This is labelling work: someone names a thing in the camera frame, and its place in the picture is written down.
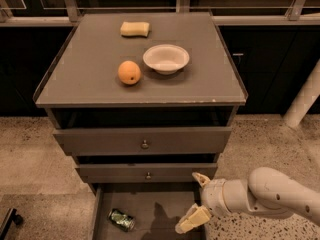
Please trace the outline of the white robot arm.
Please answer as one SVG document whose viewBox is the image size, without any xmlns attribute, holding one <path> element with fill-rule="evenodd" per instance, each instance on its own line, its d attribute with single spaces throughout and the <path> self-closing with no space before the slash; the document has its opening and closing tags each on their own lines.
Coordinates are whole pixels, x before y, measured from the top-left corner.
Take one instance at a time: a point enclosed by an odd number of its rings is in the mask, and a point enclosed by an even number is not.
<svg viewBox="0 0 320 240">
<path fill-rule="evenodd" d="M 260 167 L 247 179 L 209 179 L 192 173 L 201 187 L 201 205 L 193 204 L 175 226 L 178 234 L 207 223 L 213 216 L 246 213 L 263 218 L 286 219 L 293 214 L 320 225 L 320 193 L 286 174 Z"/>
</svg>

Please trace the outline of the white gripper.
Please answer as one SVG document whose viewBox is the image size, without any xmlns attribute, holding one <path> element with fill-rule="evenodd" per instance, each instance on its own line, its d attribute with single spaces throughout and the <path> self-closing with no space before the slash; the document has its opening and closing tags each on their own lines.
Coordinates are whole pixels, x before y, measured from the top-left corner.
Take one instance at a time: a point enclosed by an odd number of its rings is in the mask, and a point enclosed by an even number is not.
<svg viewBox="0 0 320 240">
<path fill-rule="evenodd" d="M 175 226 L 175 231 L 178 234 L 187 233 L 207 223 L 211 219 L 211 215 L 225 217 L 231 214 L 223 197 L 225 179 L 213 179 L 210 181 L 209 177 L 199 172 L 193 172 L 192 177 L 202 187 L 201 203 L 203 206 L 193 204 L 189 208 Z"/>
</svg>

